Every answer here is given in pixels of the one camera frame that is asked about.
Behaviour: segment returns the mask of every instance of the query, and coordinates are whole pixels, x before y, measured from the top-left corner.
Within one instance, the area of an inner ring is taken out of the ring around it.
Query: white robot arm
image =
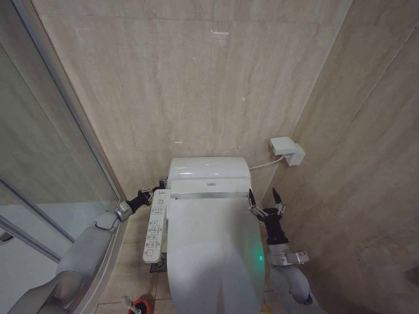
[[[250,209],[262,221],[268,232],[268,261],[270,264],[270,282],[278,293],[287,313],[318,313],[326,314],[320,308],[310,291],[310,284],[303,272],[295,264],[308,262],[307,252],[289,252],[288,243],[280,224],[285,211],[280,195],[272,189],[275,207],[259,209],[256,206],[253,193],[249,191]]]

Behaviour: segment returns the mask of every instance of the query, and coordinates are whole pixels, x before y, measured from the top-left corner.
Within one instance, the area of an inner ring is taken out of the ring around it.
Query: bidet toilet seat
[[[168,278],[176,313],[260,312],[259,225],[245,198],[170,202]]]
[[[168,279],[177,314],[259,314],[264,258],[243,158],[174,158]]]

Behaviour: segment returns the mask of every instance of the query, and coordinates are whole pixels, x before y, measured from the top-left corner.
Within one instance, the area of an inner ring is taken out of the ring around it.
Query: orange object
[[[138,298],[137,300],[132,302],[132,305],[140,309],[141,314],[153,314],[154,312],[151,304],[149,303],[149,301],[147,301],[146,298]],[[128,314],[134,314],[134,313],[132,313],[132,311],[129,309]]]

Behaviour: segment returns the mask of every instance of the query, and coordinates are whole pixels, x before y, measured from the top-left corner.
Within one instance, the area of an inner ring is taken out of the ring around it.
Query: toilet tank
[[[174,158],[167,188],[175,198],[246,196],[249,167],[243,157]]]

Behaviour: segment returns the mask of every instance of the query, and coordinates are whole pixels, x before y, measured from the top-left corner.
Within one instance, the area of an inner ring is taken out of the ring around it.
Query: wall outlet box
[[[287,160],[290,167],[298,166],[304,159],[305,153],[303,149],[289,137],[275,137],[269,139],[269,145],[272,147],[276,156],[285,156],[285,160]]]

